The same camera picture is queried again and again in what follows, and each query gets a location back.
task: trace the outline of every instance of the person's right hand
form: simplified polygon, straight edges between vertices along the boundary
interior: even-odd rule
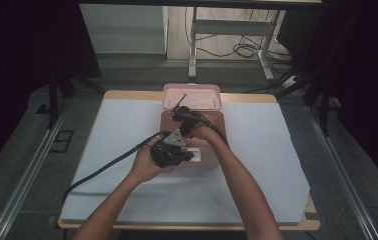
[[[208,113],[203,114],[203,116],[205,118],[207,118],[208,121],[210,121],[212,124],[215,124],[215,118],[213,116],[209,115]],[[198,125],[194,129],[192,129],[188,133],[188,135],[185,136],[185,137],[189,137],[189,138],[196,137],[196,138],[199,138],[201,140],[208,140],[208,138],[213,134],[217,134],[217,133],[214,132],[214,130],[209,128],[204,123],[198,123]]]

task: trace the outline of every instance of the hand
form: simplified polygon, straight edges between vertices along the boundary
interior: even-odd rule
[[[210,121],[212,124],[215,125],[216,120],[213,116],[209,115],[208,113],[203,114],[203,116],[206,119],[208,119],[208,121]],[[190,138],[196,137],[196,138],[199,138],[201,140],[208,140],[208,137],[213,135],[213,134],[216,134],[216,132],[214,132],[214,130],[209,128],[204,123],[198,123],[198,125],[194,129],[192,129],[192,131],[190,131],[187,134],[187,137],[190,137]]]
[[[151,153],[149,151],[151,147],[149,146],[152,146],[158,140],[159,138],[154,138],[137,152],[132,169],[127,177],[136,180],[137,183],[142,183],[153,179],[160,173],[171,172],[174,169],[173,166],[160,168],[152,160]]]

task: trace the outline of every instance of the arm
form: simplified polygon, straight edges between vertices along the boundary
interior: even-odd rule
[[[143,147],[136,155],[129,174],[89,216],[73,236],[73,239],[107,239],[132,191],[142,182],[149,181],[160,173],[172,170],[173,167],[171,166],[158,167],[151,159],[149,147]]]
[[[214,149],[248,239],[283,239],[261,188],[219,135],[205,125],[191,134],[206,140]]]

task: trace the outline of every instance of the metal frame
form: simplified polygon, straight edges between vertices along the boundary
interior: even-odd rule
[[[345,197],[347,198],[349,205],[351,206],[352,211],[357,218],[361,230],[363,230],[364,236],[368,240],[377,240],[378,232],[375,224],[363,201],[355,190],[355,187],[352,184],[348,173],[345,171],[344,165],[342,164],[341,159],[336,153],[332,142],[330,141],[329,137],[325,136],[325,134],[321,130],[316,110],[313,106],[306,106],[306,109],[311,118],[311,122],[313,123],[317,137],[319,138],[320,143],[322,144],[323,149],[327,154],[330,164],[332,165],[336,177],[338,178],[339,184],[345,193]]]
[[[31,186],[39,173],[39,169],[49,152],[49,148],[51,147],[52,142],[54,141],[55,136],[64,121],[65,114],[70,106],[70,103],[71,99],[64,99],[64,103],[61,105],[58,120],[51,129],[47,130],[45,137],[39,145],[39,148],[34,154],[32,160],[27,166],[27,169],[24,171],[24,174],[2,210],[2,213],[0,214],[0,239],[5,239],[9,230],[11,229],[18,212],[20,211],[20,208],[23,205]]]
[[[196,78],[196,35],[197,34],[221,34],[221,35],[246,35],[265,36],[264,46],[258,52],[258,58],[264,70],[267,81],[273,81],[273,73],[267,62],[267,51],[277,25],[280,10],[277,10],[270,22],[261,21],[233,21],[233,20],[207,20],[197,19],[197,7],[193,8],[191,27],[191,47],[189,50],[189,78]]]

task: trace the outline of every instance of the person's left hand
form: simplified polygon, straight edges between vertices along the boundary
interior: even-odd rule
[[[151,158],[150,146],[154,145],[158,140],[158,137],[154,138],[137,152],[132,169],[127,175],[128,177],[135,179],[138,183],[142,183],[153,179],[160,173],[173,171],[173,166],[160,168]]]

